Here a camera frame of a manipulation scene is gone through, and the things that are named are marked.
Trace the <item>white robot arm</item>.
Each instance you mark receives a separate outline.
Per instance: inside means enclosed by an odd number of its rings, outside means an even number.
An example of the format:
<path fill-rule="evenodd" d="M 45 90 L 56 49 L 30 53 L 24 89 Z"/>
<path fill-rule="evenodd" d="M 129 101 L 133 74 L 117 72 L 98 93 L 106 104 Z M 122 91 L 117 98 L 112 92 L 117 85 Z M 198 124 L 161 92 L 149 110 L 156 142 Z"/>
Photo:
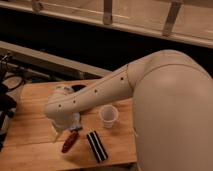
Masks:
<path fill-rule="evenodd" d="M 61 133 L 73 113 L 126 98 L 141 171 L 213 171 L 213 78 L 182 52 L 154 52 L 75 93 L 58 88 L 44 113 Z"/>

